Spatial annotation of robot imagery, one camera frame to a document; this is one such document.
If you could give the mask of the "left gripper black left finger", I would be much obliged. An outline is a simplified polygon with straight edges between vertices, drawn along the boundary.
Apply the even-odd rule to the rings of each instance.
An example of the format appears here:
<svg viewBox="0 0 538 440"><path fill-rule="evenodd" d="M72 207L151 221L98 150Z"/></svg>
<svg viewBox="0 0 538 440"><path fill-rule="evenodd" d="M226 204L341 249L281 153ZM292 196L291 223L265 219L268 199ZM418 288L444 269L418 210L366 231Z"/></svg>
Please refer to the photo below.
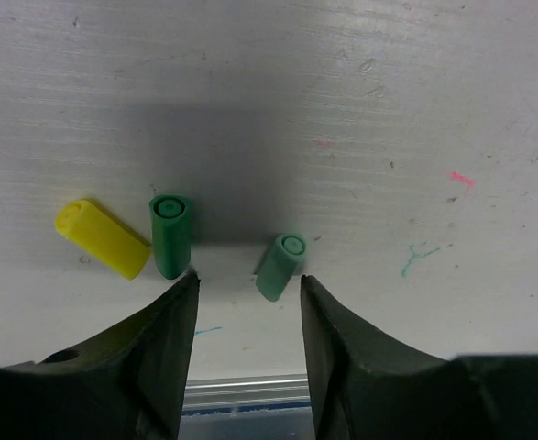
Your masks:
<svg viewBox="0 0 538 440"><path fill-rule="evenodd" d="M0 439L175 439L200 279L41 362L0 368Z"/></svg>

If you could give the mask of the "dark green pen cap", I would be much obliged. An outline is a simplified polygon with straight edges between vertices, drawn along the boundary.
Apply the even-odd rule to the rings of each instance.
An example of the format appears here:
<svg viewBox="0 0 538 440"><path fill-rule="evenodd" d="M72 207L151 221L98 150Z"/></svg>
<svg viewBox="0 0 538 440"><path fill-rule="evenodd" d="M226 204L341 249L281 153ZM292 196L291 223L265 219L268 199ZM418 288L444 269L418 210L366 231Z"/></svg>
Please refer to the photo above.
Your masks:
<svg viewBox="0 0 538 440"><path fill-rule="evenodd" d="M179 195L161 194L149 202L152 252L159 273L175 280L188 268L192 248L192 205Z"/></svg>

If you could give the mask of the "small yellow pen cap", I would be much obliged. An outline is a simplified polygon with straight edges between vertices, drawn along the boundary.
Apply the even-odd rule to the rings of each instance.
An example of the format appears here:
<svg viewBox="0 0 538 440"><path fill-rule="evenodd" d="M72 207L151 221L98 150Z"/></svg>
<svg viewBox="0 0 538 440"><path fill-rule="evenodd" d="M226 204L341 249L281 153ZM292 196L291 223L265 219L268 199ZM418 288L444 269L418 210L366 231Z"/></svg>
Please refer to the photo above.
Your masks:
<svg viewBox="0 0 538 440"><path fill-rule="evenodd" d="M65 205L54 228L94 259L127 280L133 280L150 255L148 241L93 199Z"/></svg>

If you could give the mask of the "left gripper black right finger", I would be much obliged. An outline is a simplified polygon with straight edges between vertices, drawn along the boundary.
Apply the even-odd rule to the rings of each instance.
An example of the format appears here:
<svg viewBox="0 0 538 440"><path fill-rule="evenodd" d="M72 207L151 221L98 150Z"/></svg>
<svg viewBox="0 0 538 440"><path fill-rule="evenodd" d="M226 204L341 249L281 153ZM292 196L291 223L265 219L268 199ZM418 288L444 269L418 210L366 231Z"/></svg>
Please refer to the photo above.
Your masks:
<svg viewBox="0 0 538 440"><path fill-rule="evenodd" d="M301 279L304 353L319 439L538 439L538 355L444 360Z"/></svg>

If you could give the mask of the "mint pen cap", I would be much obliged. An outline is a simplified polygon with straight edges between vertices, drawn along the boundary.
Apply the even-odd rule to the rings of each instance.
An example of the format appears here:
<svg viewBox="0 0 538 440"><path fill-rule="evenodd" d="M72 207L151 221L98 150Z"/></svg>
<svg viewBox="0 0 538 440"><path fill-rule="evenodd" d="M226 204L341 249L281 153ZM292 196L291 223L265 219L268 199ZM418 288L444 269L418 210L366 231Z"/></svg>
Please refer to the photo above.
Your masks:
<svg viewBox="0 0 538 440"><path fill-rule="evenodd" d="M255 271L255 285L260 294L266 300L276 302L302 265L305 255L306 243L302 236L276 236Z"/></svg>

